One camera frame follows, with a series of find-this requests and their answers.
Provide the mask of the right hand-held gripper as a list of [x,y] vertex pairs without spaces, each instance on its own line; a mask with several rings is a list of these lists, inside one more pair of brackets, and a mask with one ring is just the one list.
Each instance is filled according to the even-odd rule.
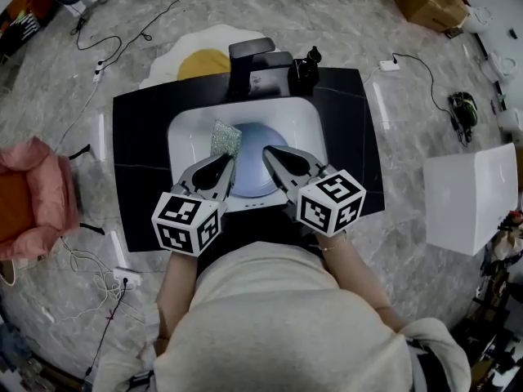
[[366,189],[348,171],[283,145],[264,147],[262,160],[276,186],[296,205],[297,221],[305,226],[334,236],[359,219]]

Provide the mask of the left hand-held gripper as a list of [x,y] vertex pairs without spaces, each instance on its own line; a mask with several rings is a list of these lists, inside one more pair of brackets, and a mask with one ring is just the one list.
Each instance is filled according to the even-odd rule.
[[229,154],[216,154],[188,167],[171,191],[161,194],[151,217],[160,247],[200,256],[221,233],[221,217],[235,178],[236,161]]

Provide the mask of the large blue plate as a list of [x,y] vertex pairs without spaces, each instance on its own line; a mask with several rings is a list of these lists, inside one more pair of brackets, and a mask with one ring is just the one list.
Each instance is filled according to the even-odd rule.
[[287,146],[286,140],[273,128],[259,122],[235,126],[241,131],[236,156],[235,182],[231,194],[240,198],[260,198],[276,191],[276,184],[263,162],[262,152],[267,145]]

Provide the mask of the green scouring sponge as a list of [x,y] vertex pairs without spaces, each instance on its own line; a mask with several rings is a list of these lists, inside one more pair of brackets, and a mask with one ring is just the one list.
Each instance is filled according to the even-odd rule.
[[240,129],[233,127],[220,120],[216,120],[212,130],[210,154],[222,155],[227,154],[236,159],[240,150],[242,132]]

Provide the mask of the person's right forearm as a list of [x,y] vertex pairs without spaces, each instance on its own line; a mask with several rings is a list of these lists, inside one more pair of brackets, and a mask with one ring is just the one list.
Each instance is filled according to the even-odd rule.
[[395,332],[407,323],[395,312],[387,292],[375,273],[365,264],[346,233],[328,238],[315,234],[324,261],[341,289],[360,296]]

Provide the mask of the person's left forearm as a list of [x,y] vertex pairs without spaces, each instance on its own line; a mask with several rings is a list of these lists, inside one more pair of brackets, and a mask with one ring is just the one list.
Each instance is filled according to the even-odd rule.
[[186,315],[194,296],[198,262],[195,257],[172,253],[156,304],[159,310],[159,342],[166,345]]

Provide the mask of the white sink basin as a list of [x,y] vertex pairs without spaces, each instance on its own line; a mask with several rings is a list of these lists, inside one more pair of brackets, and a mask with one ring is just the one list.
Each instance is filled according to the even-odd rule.
[[[316,107],[298,97],[213,105],[186,110],[177,115],[168,128],[168,148],[172,181],[178,182],[189,166],[209,157],[212,130],[216,120],[233,127],[241,123],[261,123],[277,131],[287,146],[302,149],[328,161],[324,134]],[[287,197],[281,189],[260,198],[240,198],[230,195],[226,200],[228,212],[272,207],[285,204]]]

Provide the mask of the person's black trousers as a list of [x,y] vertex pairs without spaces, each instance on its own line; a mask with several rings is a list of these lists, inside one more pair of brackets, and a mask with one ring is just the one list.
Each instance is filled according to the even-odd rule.
[[232,212],[223,217],[221,233],[199,256],[197,275],[200,276],[213,262],[227,253],[255,242],[296,246],[319,258],[323,257],[311,230],[295,221],[281,208]]

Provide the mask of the dark vanity cabinet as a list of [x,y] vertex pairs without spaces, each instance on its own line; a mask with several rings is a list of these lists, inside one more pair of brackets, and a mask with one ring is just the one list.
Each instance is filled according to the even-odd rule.
[[[328,161],[366,189],[363,215],[385,208],[382,169],[369,103],[356,69],[321,68],[306,100],[317,109]],[[163,191],[176,182],[168,155],[168,126],[182,112],[227,101],[226,73],[147,87],[113,101],[114,174],[123,232],[130,252],[159,244],[151,223]]]

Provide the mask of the black soap dispenser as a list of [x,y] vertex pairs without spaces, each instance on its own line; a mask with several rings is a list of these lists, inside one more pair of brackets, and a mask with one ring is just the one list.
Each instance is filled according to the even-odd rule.
[[322,60],[318,48],[313,46],[305,58],[293,59],[288,70],[288,89],[292,96],[311,96],[318,83],[319,67]]

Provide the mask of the black faucet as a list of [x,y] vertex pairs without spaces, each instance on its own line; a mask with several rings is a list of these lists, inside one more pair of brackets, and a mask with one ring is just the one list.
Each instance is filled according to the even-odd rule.
[[230,79],[228,98],[238,100],[251,90],[252,72],[289,68],[293,56],[288,51],[276,51],[270,38],[256,38],[229,45]]

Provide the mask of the white yellow egg rug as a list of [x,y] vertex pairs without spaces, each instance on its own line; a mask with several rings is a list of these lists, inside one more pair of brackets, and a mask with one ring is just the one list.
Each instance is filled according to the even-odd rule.
[[149,77],[141,82],[139,88],[229,73],[229,46],[258,38],[264,38],[264,35],[227,24],[217,24],[199,32],[188,33],[152,63]]

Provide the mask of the square white power strip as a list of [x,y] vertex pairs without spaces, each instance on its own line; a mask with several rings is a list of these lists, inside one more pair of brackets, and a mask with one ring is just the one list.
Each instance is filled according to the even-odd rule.
[[127,290],[140,287],[142,282],[141,273],[121,267],[113,269],[113,277],[121,287],[126,287]]

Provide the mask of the person's grey sweatshirt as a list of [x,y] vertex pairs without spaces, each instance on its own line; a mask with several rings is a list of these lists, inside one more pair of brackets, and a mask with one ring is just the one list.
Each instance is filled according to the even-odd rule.
[[341,289],[324,256],[256,242],[197,275],[166,345],[159,310],[138,355],[106,355],[93,392],[468,392],[464,350],[438,319],[399,332]]

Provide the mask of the white ceramic tub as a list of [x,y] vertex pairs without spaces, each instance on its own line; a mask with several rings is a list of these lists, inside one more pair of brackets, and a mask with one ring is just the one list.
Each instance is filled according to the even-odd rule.
[[429,158],[423,164],[426,242],[477,254],[514,211],[518,199],[516,147]]

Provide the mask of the green black device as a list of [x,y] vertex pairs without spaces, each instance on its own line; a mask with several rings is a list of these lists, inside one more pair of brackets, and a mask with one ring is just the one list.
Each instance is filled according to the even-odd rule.
[[464,128],[473,128],[477,124],[477,106],[470,93],[457,91],[449,96],[449,103]]

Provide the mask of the orange cushion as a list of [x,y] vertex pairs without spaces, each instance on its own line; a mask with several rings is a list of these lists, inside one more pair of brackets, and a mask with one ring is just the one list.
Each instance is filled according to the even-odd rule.
[[0,175],[0,243],[35,226],[31,193],[23,172]]

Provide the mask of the cardboard box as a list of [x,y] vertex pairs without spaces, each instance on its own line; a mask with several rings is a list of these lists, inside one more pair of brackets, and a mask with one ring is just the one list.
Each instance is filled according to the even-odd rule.
[[468,17],[463,0],[394,0],[405,19],[438,33],[462,26]]

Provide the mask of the beige round basket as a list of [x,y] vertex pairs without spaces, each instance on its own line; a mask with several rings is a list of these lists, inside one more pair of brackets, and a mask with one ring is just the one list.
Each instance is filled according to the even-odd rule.
[[10,287],[16,283],[16,267],[12,260],[0,261],[0,279]]

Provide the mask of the black white striped cloth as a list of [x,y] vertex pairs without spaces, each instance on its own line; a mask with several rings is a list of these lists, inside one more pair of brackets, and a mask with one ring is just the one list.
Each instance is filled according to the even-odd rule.
[[28,11],[12,22],[6,31],[8,40],[14,43],[27,41],[41,29],[38,18],[33,12]]

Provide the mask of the cluttered black shelf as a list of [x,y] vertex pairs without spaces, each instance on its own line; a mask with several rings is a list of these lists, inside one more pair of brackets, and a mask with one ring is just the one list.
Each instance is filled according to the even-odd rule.
[[502,392],[523,369],[523,333],[506,327],[514,300],[523,305],[523,283],[509,270],[523,263],[523,211],[511,211],[487,242],[480,284],[454,334],[471,366],[470,392]]

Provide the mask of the blue denim garment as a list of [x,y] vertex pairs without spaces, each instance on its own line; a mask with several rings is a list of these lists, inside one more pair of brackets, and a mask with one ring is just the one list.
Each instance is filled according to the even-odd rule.
[[15,371],[22,362],[32,356],[24,336],[20,330],[10,323],[0,325],[0,359],[11,371]]

